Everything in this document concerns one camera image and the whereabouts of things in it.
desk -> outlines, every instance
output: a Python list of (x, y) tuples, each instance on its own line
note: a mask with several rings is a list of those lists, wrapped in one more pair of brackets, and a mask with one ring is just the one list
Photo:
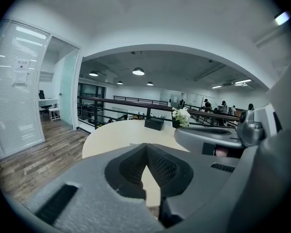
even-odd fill
[[(131, 144), (154, 143), (161, 144), (178, 150), (187, 151), (179, 145), (175, 138), (175, 128), (164, 124), (161, 131), (145, 127), (143, 120), (124, 120), (108, 123), (91, 133), (82, 150), (82, 158), (109, 152)], [(142, 179), (146, 191), (146, 205), (158, 206), (160, 204), (161, 191), (146, 167)]]
[(39, 107), (48, 106), (58, 103), (57, 99), (39, 99)]

person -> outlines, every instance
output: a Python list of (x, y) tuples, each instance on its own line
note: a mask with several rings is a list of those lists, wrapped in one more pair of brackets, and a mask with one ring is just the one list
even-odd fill
[(228, 114), (228, 105), (226, 104), (225, 101), (222, 101), (222, 112)]
[(183, 103), (183, 100), (180, 100), (180, 101), (179, 101), (179, 104), (178, 104), (178, 106), (177, 106), (177, 109), (182, 109), (182, 103)]
[(249, 110), (249, 111), (254, 111), (253, 104), (251, 104), (251, 103), (249, 104), (249, 106), (248, 106), (248, 110)]
[(209, 112), (211, 110), (211, 103), (208, 102), (208, 99), (205, 99), (205, 112)]
[(232, 116), (235, 116), (236, 115), (236, 108), (234, 105), (233, 105), (231, 110), (232, 110)]

gray ceiling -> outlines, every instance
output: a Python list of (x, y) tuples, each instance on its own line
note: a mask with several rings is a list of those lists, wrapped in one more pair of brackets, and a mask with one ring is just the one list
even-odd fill
[[(125, 84), (137, 85), (132, 71), (136, 67), (141, 67), (149, 79), (162, 77), (165, 80), (172, 80), (176, 77), (179, 82), (195, 81), (207, 88), (247, 79), (241, 72), (209, 60), (197, 55), (173, 51), (138, 51), (135, 54), (124, 52), (83, 62), (80, 77), (104, 82), (104, 75), (91, 77), (88, 73), (91, 70), (101, 73), (109, 71)], [(254, 89), (260, 88), (254, 81), (249, 85)]]

black chair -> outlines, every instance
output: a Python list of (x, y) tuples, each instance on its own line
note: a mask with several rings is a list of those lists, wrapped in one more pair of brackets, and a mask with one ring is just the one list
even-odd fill
[[(45, 99), (44, 97), (44, 91), (43, 90), (39, 90), (39, 98), (40, 99)], [(42, 109), (44, 109), (43, 111), (40, 111), (40, 113), (43, 113), (43, 116), (46, 112), (48, 111), (48, 108), (52, 107), (51, 105), (47, 105), (47, 106), (41, 106)]]

window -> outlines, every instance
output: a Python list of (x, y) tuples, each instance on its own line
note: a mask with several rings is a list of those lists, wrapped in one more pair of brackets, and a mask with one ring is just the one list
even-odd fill
[[(78, 96), (104, 99), (105, 93), (106, 93), (105, 87), (84, 84), (84, 83), (78, 84)], [(78, 110), (78, 118), (94, 124), (94, 122), (91, 120), (91, 119), (94, 119), (94, 114), (90, 113), (90, 112), (94, 112), (94, 108), (90, 107), (94, 105), (94, 101), (87, 100), (87, 99), (78, 99), (78, 105), (79, 105), (78, 108), (80, 108), (81, 104), (83, 105), (82, 106), (83, 111)], [(97, 102), (97, 107), (103, 108), (103, 106), (104, 106), (103, 102), (101, 101)], [(99, 116), (97, 116), (98, 123), (103, 122), (103, 117), (102, 117), (104, 115), (103, 110), (98, 108), (97, 112), (98, 112), (97, 114), (99, 114)]]

